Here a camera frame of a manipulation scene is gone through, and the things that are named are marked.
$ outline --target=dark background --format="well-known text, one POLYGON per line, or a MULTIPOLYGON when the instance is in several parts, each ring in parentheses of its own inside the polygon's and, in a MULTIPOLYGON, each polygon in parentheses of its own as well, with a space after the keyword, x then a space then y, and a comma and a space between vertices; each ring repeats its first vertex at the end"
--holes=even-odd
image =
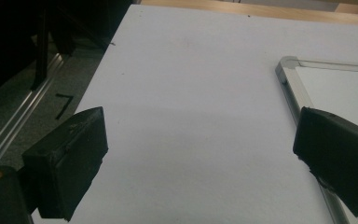
MULTIPOLYGON (((64 7, 72 17, 101 39, 110 40, 124 17, 131 0, 0 0, 0 86, 36 58, 38 15, 44 4, 64 7)), ((83 35, 64 17, 56 22, 67 26, 72 35, 83 35)))

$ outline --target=whiteboard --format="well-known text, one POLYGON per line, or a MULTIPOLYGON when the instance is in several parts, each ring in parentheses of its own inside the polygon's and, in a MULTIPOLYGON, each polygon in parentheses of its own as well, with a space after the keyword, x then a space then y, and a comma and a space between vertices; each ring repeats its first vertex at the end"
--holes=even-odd
POLYGON ((356 61, 358 26, 131 6, 112 42, 77 109, 103 106, 109 152, 71 223, 332 223, 274 68, 356 61))
MULTIPOLYGON (((277 75, 295 119, 302 106, 309 106, 358 125, 358 63, 283 57, 277 75)), ((358 223, 348 207, 343 202, 341 205, 348 221, 358 223)))

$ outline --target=silver metal edge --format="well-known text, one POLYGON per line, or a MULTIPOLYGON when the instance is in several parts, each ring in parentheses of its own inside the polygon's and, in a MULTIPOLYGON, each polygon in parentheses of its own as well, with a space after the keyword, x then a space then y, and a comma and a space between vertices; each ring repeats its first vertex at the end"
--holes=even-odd
POLYGON ((64 58, 60 54, 56 54, 48 65, 48 77, 38 89, 30 91, 22 101, 19 108, 8 120, 6 125, 0 131, 0 159, 7 151, 8 147, 21 130, 24 123, 34 112, 34 109, 45 96, 51 83, 55 80, 59 69, 62 67, 64 58))
POLYGON ((309 60, 309 59, 299 59, 298 63, 300 64, 301 67, 358 72, 358 63, 332 62, 332 61, 309 60))
MULTIPOLYGON (((305 87, 299 79, 295 64, 300 65, 299 60, 296 57, 283 57, 275 71, 280 80, 284 96, 289 104, 295 123, 297 124, 301 108, 303 106, 314 108, 314 106, 305 87)), ((333 222, 336 224, 350 224, 337 195, 324 189, 320 185, 319 188, 324 196, 324 201, 326 202, 333 222)))

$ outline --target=black marker mark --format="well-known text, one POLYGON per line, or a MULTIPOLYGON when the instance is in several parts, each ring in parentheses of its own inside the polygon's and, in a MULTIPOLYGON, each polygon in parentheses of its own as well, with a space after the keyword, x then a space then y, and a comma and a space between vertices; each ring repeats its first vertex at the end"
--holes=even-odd
POLYGON ((63 106, 60 114, 57 115, 56 119, 60 119, 61 116, 63 115, 63 112, 65 112, 66 108, 68 108, 68 105, 71 104, 72 100, 74 99, 74 96, 70 96, 70 95, 63 95, 63 94, 56 94, 57 97, 60 98, 68 98, 68 101, 66 102, 66 104, 63 106))

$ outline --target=white surface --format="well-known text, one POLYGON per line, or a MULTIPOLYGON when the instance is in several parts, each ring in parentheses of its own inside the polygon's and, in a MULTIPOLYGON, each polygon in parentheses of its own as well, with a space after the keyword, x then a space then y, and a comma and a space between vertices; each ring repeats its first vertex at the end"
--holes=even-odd
POLYGON ((296 68, 315 108, 358 125, 358 72, 296 68))
POLYGON ((332 222, 274 69, 357 62, 358 26, 132 6, 113 42, 78 108, 110 149, 71 223, 332 222))

